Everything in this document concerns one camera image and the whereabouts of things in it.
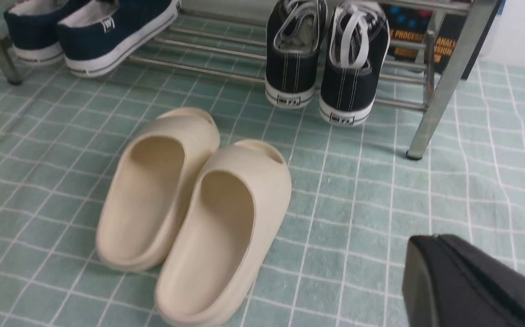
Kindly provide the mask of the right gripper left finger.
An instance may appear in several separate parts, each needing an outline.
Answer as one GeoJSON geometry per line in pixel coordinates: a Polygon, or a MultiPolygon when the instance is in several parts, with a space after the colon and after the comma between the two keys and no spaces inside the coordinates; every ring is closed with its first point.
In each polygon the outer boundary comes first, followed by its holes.
{"type": "Polygon", "coordinates": [[[409,239],[404,272],[411,327],[515,327],[482,301],[434,236],[409,239]]]}

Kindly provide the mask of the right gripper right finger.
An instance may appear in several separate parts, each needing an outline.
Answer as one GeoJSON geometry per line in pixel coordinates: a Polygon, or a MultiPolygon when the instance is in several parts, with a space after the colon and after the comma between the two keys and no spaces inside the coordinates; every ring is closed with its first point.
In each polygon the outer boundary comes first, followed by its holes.
{"type": "Polygon", "coordinates": [[[436,236],[443,249],[455,259],[472,289],[499,316],[516,327],[525,327],[525,276],[462,238],[436,236]]]}

